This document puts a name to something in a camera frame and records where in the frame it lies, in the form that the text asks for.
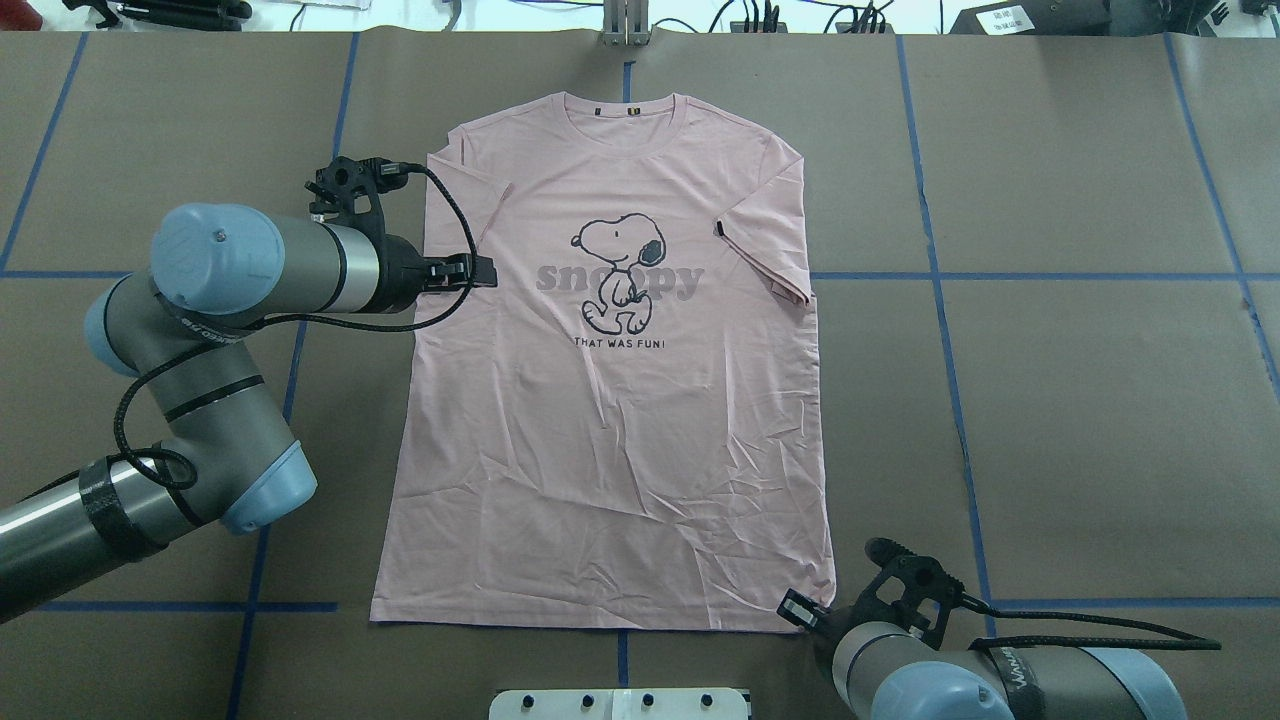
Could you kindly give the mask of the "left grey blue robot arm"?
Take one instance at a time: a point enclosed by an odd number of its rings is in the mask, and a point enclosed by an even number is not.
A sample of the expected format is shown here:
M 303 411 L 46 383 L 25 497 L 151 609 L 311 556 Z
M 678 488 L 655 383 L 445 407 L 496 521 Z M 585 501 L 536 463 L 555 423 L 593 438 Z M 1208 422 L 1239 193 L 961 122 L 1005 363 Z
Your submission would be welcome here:
M 3 620 L 10 621 L 219 521 L 248 534 L 317 486 L 244 346 L 274 322 L 349 325 L 424 292 L 497 284 L 475 249 L 425 258 L 397 237 L 236 204 L 168 213 L 148 268 L 91 306 L 92 354 L 131 387 L 116 452 L 3 511 Z

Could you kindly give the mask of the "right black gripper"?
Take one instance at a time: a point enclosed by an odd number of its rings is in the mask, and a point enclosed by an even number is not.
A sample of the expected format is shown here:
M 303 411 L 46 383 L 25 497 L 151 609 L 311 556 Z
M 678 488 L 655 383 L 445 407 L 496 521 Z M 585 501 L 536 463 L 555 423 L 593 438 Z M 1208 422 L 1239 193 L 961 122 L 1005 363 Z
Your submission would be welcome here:
M 837 644 L 854 628 L 881 620 L 881 612 L 860 606 L 826 609 L 814 598 L 787 588 L 777 606 L 777 615 L 808 632 L 818 665 L 831 665 Z

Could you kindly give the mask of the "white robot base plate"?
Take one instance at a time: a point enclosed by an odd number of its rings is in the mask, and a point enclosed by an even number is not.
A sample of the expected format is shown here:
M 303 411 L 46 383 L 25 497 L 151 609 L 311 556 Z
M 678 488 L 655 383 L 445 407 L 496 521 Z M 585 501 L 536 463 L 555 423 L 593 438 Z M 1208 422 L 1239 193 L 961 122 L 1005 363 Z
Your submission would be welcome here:
M 728 687 L 512 689 L 489 719 L 753 719 L 749 691 Z

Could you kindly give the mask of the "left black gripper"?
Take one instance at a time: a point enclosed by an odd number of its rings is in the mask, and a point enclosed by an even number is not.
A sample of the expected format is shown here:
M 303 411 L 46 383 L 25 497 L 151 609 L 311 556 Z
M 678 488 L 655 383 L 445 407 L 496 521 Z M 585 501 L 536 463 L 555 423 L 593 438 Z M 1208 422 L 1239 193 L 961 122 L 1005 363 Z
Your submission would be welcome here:
M 399 313 L 422 293 L 458 292 L 465 284 L 495 288 L 498 270 L 492 258 L 457 252 L 424 256 L 410 241 L 387 234 L 376 245 L 379 277 L 372 313 Z

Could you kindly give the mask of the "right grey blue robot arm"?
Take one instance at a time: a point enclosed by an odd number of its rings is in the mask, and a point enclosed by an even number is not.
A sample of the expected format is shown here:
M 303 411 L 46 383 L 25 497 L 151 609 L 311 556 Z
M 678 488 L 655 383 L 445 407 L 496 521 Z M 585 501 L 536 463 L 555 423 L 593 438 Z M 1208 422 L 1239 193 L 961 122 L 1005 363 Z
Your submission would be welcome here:
M 777 607 L 813 639 L 818 664 L 858 719 L 1187 719 L 1171 676 L 1119 641 L 942 651 L 923 634 L 795 589 Z

